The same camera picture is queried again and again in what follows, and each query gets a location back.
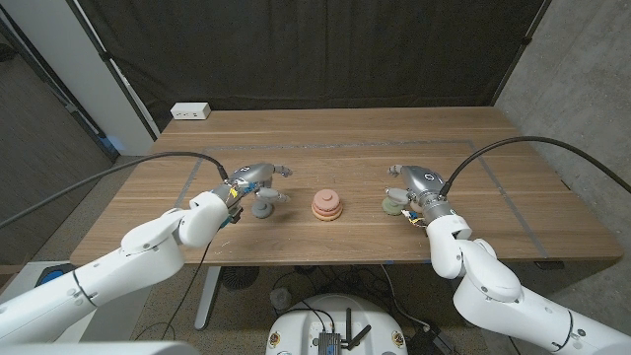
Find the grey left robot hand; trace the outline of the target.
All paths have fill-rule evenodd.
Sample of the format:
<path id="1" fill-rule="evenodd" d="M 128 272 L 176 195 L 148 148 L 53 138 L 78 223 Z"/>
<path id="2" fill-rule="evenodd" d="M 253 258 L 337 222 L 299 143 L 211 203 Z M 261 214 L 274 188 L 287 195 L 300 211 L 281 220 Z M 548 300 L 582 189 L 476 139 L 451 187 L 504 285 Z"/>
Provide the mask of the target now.
<path id="1" fill-rule="evenodd" d="M 248 194 L 255 196 L 255 205 L 263 208 L 262 212 L 254 212 L 257 218 L 268 217 L 275 203 L 289 202 L 291 198 L 272 187 L 273 175 L 279 174 L 287 178 L 293 171 L 283 165 L 257 163 L 234 171 L 220 185 L 212 189 L 228 208 L 228 221 L 236 224 L 243 208 L 241 200 Z"/>

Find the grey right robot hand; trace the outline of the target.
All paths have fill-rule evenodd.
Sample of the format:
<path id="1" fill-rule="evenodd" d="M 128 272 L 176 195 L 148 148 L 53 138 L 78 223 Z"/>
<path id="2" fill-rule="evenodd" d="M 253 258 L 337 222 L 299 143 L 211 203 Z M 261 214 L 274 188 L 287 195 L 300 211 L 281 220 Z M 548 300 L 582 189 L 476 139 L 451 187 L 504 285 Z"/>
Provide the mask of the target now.
<path id="1" fill-rule="evenodd" d="M 405 188 L 386 188 L 386 196 L 396 205 L 410 206 L 427 224 L 432 221 L 455 215 L 451 204 L 440 193 L 445 182 L 436 172 L 419 167 L 393 165 L 388 168 L 392 177 L 402 177 Z"/>

